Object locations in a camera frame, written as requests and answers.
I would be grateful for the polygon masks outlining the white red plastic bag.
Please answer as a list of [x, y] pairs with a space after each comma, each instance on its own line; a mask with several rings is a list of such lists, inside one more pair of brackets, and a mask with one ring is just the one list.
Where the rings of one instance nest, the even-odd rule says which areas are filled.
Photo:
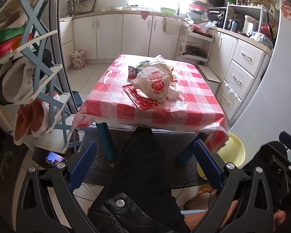
[[176, 100], [180, 96], [180, 92], [172, 86], [172, 81], [172, 70], [166, 63], [158, 62], [144, 66], [132, 84], [152, 100], [163, 103], [166, 98]]

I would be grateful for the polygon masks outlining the grey green milk carton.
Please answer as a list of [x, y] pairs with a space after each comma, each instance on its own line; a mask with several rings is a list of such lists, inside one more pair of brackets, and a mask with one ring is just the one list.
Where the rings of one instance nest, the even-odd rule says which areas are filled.
[[142, 70], [144, 66], [147, 66], [150, 64], [150, 61], [142, 61], [138, 64], [129, 65], [128, 66], [128, 79], [135, 79], [137, 77], [137, 74]]

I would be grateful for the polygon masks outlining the white kitchen cabinets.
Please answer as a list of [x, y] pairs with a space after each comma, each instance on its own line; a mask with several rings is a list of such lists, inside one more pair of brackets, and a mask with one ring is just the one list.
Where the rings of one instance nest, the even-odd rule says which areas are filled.
[[[141, 12], [108, 11], [60, 20], [65, 54], [85, 50], [87, 63], [110, 62], [121, 54], [175, 60], [182, 19]], [[272, 52], [255, 37], [211, 27], [214, 44], [207, 67], [219, 83], [215, 95], [233, 125], [256, 92]]]

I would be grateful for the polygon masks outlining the yellow plastic stool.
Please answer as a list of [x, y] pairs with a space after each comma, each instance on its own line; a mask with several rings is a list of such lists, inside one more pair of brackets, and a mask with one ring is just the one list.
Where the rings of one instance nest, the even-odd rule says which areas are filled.
[[241, 140], [233, 133], [229, 133], [229, 139], [218, 151], [216, 151], [216, 153], [225, 163], [233, 163], [238, 168], [244, 164], [245, 147]]

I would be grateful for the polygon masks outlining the smartphone with lit screen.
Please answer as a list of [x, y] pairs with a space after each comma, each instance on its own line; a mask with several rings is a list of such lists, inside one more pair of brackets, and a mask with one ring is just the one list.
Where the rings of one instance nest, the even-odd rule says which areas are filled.
[[65, 163], [68, 159], [54, 153], [53, 151], [50, 151], [48, 152], [45, 160], [50, 166], [56, 166], [58, 163]]

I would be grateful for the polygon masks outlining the teal table leg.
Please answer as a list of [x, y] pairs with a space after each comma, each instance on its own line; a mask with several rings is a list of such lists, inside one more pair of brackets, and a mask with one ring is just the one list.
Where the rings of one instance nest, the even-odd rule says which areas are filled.
[[102, 149], [108, 160], [116, 160], [117, 150], [111, 137], [107, 123], [95, 123]]

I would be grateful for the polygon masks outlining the red white checkered tablecloth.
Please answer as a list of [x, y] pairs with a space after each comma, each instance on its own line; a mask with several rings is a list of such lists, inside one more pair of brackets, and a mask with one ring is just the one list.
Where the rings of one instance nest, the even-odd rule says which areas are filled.
[[120, 55], [97, 82], [72, 122], [124, 124], [205, 133], [213, 152], [228, 140], [225, 115], [192, 64]]

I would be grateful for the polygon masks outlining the orange white slipper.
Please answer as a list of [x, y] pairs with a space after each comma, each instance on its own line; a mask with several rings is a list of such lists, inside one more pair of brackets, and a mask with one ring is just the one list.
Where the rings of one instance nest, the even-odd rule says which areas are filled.
[[28, 135], [42, 136], [49, 127], [49, 103], [40, 99], [20, 107], [13, 128], [13, 141], [20, 146]]

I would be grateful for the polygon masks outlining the red snack wrapper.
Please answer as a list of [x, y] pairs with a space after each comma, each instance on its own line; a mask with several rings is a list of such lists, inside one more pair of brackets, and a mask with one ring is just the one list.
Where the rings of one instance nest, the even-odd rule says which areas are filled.
[[135, 89], [132, 84], [122, 86], [125, 93], [132, 100], [135, 106], [140, 110], [147, 110], [150, 108], [158, 107], [157, 101], [152, 100], [145, 93], [139, 89]]

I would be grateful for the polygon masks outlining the white fluffy slipper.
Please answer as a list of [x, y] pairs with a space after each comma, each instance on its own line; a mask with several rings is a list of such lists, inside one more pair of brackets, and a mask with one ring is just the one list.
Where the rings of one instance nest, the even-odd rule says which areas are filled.
[[26, 57], [17, 59], [0, 77], [0, 105], [18, 102], [33, 87], [35, 66]]

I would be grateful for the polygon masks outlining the blue white shoe rack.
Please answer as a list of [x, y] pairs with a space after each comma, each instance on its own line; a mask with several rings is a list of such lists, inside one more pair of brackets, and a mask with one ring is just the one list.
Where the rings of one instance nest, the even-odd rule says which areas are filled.
[[84, 133], [72, 127], [59, 0], [0, 0], [0, 77], [22, 56], [35, 66], [33, 87], [18, 102], [0, 105], [0, 128], [13, 138], [18, 109], [40, 99], [49, 103], [49, 127], [42, 136], [28, 135], [23, 144], [58, 154], [77, 152]]

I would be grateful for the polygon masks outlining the floral waste basket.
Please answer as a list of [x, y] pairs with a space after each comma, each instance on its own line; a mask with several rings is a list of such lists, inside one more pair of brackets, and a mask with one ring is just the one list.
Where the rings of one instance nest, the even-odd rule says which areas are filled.
[[72, 60], [72, 66], [75, 70], [81, 70], [85, 67], [85, 50], [77, 50], [70, 54]]

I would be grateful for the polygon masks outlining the white open shelf trolley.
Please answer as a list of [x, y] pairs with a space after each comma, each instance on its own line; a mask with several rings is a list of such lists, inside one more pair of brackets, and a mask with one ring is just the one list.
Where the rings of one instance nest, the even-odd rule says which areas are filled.
[[213, 44], [213, 34], [194, 32], [188, 25], [183, 25], [179, 35], [175, 60], [206, 66]]

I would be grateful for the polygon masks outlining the green basin on counter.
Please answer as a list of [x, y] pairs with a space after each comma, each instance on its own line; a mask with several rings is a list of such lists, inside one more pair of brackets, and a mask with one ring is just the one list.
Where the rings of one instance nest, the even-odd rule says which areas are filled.
[[177, 13], [176, 10], [170, 9], [170, 8], [166, 8], [166, 7], [161, 7], [160, 10], [161, 10], [162, 14], [166, 14], [166, 15], [175, 15]]

